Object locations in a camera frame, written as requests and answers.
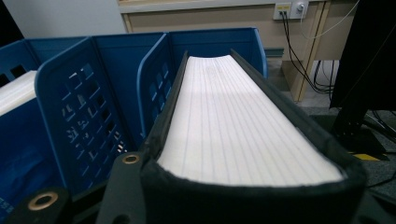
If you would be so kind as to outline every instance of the electrical outlet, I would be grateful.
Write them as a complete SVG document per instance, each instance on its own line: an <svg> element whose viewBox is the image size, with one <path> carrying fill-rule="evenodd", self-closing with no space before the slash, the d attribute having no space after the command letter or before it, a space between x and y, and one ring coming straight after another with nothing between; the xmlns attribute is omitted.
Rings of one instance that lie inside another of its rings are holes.
<svg viewBox="0 0 396 224"><path fill-rule="evenodd" d="M291 4L290 19L305 19L306 11L308 10L308 1L295 1Z"/></svg>
<svg viewBox="0 0 396 224"><path fill-rule="evenodd" d="M274 10L274 20L282 20L281 12L286 12L287 18L290 16L291 2L289 3L276 3Z"/></svg>

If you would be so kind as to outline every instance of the floor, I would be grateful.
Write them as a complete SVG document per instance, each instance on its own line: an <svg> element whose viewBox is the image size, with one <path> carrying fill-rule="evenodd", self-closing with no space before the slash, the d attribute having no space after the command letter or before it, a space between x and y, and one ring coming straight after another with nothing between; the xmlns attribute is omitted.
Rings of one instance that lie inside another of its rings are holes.
<svg viewBox="0 0 396 224"><path fill-rule="evenodd" d="M280 91L291 99L289 86L286 79L281 71L281 61L268 61L269 81L272 82ZM310 76L313 77L317 62L314 63L313 71ZM334 62L334 77L332 83L336 78L336 71L338 68L338 62ZM318 83L329 84L329 76L332 71L332 62L322 62L318 70ZM311 87L308 87L304 99L301 102L294 102L308 115L337 115L338 109L329 109L330 98L329 95L319 94L313 91ZM379 111L381 118L392 128L396 128L396 117L388 111ZM367 119L370 119L370 113L366 115ZM389 196L396 202L396 144L389 141L387 138L377 132L373 132L376 138L380 141L382 146L385 148L387 153L385 154L388 158L387 161L369 161L361 160L364 169L366 170L368 189L371 189L380 194ZM371 187L380 182L390 180L382 185Z"/></svg>

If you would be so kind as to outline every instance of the desk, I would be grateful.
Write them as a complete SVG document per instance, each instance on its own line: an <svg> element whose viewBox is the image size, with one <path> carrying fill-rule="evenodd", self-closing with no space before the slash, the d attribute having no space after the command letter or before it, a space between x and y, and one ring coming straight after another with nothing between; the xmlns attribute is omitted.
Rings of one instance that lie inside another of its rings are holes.
<svg viewBox="0 0 396 224"><path fill-rule="evenodd" d="M192 0L167 0L165 4L163 1L158 4L155 0L150 1L151 4L145 2L147 1L119 0L120 13L128 33L257 27L266 48L284 49L281 58L268 60L282 60L282 70L289 83L293 100L304 99L306 82L290 61L283 22L273 20L274 3L285 1L210 0L205 1L205 4ZM321 34L343 19L355 3L355 0L309 1L302 23L304 33L308 36ZM291 45L307 71L311 71L314 60L341 58L352 20L353 13L340 23L334 32L309 40L301 35L300 20L289 22Z"/></svg>

